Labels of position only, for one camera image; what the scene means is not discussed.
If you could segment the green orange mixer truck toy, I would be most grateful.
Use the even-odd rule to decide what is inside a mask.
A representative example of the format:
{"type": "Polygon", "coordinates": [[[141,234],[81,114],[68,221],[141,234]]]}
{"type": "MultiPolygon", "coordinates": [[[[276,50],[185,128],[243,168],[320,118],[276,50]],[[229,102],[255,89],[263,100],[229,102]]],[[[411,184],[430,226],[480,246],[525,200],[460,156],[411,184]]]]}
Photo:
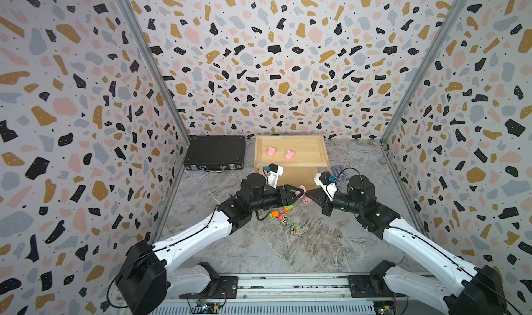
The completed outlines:
{"type": "Polygon", "coordinates": [[[268,219],[270,221],[272,220],[275,220],[275,219],[278,219],[280,216],[280,213],[278,211],[272,211],[269,215],[268,215],[268,219]]]}

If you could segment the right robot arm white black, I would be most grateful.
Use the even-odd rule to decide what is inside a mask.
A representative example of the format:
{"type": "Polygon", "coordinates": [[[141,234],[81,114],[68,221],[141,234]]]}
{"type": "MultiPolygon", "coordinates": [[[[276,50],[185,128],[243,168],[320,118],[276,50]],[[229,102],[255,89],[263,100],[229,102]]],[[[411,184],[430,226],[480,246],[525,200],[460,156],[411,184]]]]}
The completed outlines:
{"type": "Polygon", "coordinates": [[[417,231],[396,211],[377,201],[375,186],[366,176],[349,179],[345,192],[329,172],[316,174],[316,189],[307,197],[324,215],[333,210],[351,212],[364,230],[399,248],[431,274],[431,278],[408,272],[384,260],[370,272],[375,292],[383,290],[412,297],[444,314],[505,314],[502,279],[492,267],[482,268],[440,247],[417,231]]]}

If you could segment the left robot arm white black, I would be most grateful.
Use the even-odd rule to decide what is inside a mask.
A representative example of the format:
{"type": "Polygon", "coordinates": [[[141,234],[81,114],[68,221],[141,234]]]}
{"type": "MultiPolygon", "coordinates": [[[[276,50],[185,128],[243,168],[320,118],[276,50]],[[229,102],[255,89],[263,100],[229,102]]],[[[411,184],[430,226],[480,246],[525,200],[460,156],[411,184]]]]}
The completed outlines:
{"type": "Polygon", "coordinates": [[[252,173],[241,181],[236,194],[217,205],[202,221],[166,240],[154,244],[142,240],[133,245],[112,284],[132,314],[149,314],[166,298],[173,286],[168,275],[181,264],[244,227],[254,212],[292,205],[304,193],[291,185],[270,186],[266,177],[252,173]]]}

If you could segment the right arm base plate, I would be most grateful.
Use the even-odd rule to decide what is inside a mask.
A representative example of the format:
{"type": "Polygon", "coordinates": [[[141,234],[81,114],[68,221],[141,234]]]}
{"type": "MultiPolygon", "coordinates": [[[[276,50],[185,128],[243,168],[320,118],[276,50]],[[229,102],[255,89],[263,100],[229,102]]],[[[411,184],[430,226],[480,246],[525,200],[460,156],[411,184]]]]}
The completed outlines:
{"type": "Polygon", "coordinates": [[[384,278],[380,276],[349,275],[347,276],[348,288],[352,298],[392,298],[405,297],[404,294],[393,292],[385,284],[384,278]]]}

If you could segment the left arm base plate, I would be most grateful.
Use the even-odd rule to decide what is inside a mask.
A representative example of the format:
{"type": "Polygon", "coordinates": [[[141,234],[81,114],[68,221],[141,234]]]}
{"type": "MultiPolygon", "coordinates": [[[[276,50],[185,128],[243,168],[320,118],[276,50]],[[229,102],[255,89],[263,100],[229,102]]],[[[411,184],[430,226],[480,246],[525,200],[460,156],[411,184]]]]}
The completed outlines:
{"type": "Polygon", "coordinates": [[[198,293],[188,293],[180,295],[181,300],[185,299],[236,299],[238,293],[238,276],[220,276],[209,282],[209,284],[198,293]]]}

